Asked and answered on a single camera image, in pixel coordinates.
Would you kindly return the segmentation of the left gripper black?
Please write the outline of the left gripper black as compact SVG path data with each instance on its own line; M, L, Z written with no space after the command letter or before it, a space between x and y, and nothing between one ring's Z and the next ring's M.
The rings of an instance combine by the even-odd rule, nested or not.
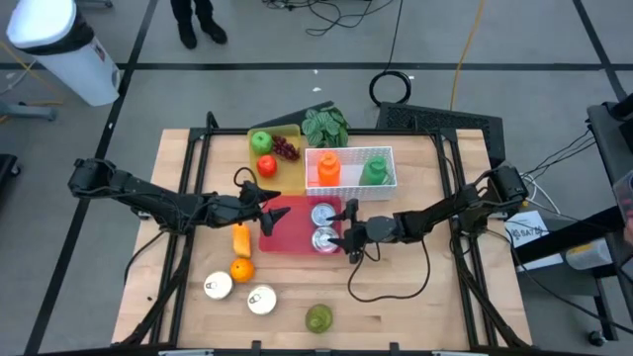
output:
M227 226L259 219L263 234L271 236L275 223L291 208L271 209L262 215L257 202L267 202L280 195L279 191L265 190L256 183L246 180L241 184L239 197L215 195L207 199L203 204L201 221L207 226Z

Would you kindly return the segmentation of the Van Camp's tuna can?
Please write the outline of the Van Camp's tuna can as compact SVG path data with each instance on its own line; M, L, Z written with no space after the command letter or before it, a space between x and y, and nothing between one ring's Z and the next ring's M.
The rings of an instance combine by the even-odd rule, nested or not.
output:
M330 226L318 227L312 235L312 245L316 252L334 253L338 246L331 242L332 239L338 239L338 233Z

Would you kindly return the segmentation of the striped-leaf plant in white pot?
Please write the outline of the striped-leaf plant in white pot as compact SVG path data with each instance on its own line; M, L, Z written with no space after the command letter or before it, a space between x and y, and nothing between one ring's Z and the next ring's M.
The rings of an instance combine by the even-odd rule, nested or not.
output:
M316 148L346 147L349 129L342 112L334 106L319 110L308 109L301 123L308 145Z

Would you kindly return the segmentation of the black aluminium table frame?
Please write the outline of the black aluminium table frame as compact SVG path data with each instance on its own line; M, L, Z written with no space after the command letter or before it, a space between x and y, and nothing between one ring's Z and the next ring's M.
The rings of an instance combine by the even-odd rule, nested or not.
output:
M178 188L190 130L162 133L151 181L169 189ZM248 165L247 129L218 129L210 137L209 159L203 192L235 194L234 171ZM467 180L476 179L489 168L483 133L457 130L456 142ZM396 161L396 196L387 202L361 203L359 216L367 219L392 212L422 210L443 198L438 159L427 137L412 134L353 135L357 146L391 146ZM177 346L213 349L214 355L246 351L257 347L261 355L302 356L386 354L390 343L399 343L400 354L413 350L469 349L459 278L450 253L449 227L439 224L426 237L431 276L426 290L415 299L363 304L347 294L345 284L353 269L346 256L297 256L263 254L258 250L258 227L253 232L256 274L248 284L238 284L229 298L213 301L202 283L215 270L225 270L233 255L231 229L200 228L194 237L192 266L184 294ZM123 341L150 309L159 290L168 237L161 237L132 267L119 310L113 341ZM495 234L478 239L489 298L505 322L526 343L532 344L523 300L508 245ZM422 284L426 263L422 247L382 245L380 263L363 263L354 279L355 292L365 298L383 294L409 294ZM278 296L271 314L255 315L245 305L249 291L270 285ZM313 304L331 306L336 313L332 329L324 334L306 331L304 315Z

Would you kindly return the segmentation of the black perforated metal panel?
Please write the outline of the black perforated metal panel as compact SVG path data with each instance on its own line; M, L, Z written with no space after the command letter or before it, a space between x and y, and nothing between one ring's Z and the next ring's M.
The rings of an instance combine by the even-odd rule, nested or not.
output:
M498 117L385 103L380 108L377 129L480 130L489 161L496 168L505 161L502 119Z

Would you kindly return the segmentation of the dark red grape bunch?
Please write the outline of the dark red grape bunch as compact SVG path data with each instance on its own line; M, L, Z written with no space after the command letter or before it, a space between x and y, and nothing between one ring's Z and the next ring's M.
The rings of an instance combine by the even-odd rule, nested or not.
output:
M273 135L273 152L278 156L288 160L297 161L301 158L301 153L291 143L289 143L283 136Z

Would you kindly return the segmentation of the pink salmon can blue label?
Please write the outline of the pink salmon can blue label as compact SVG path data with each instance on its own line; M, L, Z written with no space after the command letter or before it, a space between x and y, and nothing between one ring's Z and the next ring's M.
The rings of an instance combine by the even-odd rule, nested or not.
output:
M204 282L204 292L212 300L223 300L232 291L233 280L229 273L216 271L211 273Z
M247 306L251 312L258 315L266 315L274 310L277 304L277 295L272 287L258 285L248 295Z

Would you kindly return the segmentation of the white trash can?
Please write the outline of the white trash can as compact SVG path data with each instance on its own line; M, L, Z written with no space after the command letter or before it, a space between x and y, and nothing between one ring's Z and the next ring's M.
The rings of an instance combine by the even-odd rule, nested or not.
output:
M87 104L98 107L119 98L121 70L75 0L19 0L6 36Z

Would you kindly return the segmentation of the green apple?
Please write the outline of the green apple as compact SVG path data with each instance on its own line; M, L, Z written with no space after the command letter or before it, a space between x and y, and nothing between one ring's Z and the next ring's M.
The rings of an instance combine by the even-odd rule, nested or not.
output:
M252 151L257 155L269 154L273 148L272 135L266 132L254 133L250 140Z

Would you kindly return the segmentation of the white perforated basket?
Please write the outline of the white perforated basket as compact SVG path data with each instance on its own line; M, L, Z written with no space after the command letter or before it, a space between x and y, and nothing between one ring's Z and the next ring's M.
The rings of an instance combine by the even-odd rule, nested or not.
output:
M334 153L341 165L340 181L337 186L322 186L318 181L317 164L327 152ZM364 166L374 157L385 160L386 178L380 185L361 185ZM308 196L334 196L341 200L356 198L359 201L387 201L396 195L398 179L391 146L307 148L304 160Z

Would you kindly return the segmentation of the green plastic bottle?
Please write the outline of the green plastic bottle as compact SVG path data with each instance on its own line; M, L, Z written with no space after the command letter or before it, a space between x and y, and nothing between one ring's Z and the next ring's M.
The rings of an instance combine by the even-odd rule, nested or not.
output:
M364 164L359 186L389 185L390 174L385 157L375 155Z

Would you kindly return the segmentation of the yellow plastic tray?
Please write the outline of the yellow plastic tray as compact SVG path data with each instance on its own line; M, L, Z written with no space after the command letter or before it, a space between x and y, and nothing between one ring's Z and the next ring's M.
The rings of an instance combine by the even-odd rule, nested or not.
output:
M260 154L258 154L252 146L252 138L257 133L267 133L269 135L283 137L287 143L290 143L299 152L299 158L295 161L289 161L271 151L270 154L277 162L277 170L270 177L262 176L257 169L257 161ZM298 125L289 124L251 129L247 132L247 144L250 169L254 172L258 185L261 188L280 191L283 195L303 195L305 193L304 145Z

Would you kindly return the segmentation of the orange plastic bottle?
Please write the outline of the orange plastic bottle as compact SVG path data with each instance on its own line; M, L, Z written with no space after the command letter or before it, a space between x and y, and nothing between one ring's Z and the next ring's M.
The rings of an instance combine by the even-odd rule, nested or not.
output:
M323 153L317 163L318 183L324 187L340 184L341 164L337 154L333 151Z

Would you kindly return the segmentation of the silver lidded tuna can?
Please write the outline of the silver lidded tuna can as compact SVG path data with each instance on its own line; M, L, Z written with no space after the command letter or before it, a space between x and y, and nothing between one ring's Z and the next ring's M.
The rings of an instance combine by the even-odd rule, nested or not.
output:
M330 218L336 215L333 205L328 203L316 204L311 211L311 220L317 227L332 226Z

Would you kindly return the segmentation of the orange fruit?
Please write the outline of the orange fruit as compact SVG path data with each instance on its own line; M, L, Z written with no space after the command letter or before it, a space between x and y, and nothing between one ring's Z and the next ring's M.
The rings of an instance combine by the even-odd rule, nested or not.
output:
M229 267L229 274L236 283L247 283L255 274L255 267L248 258L236 258Z

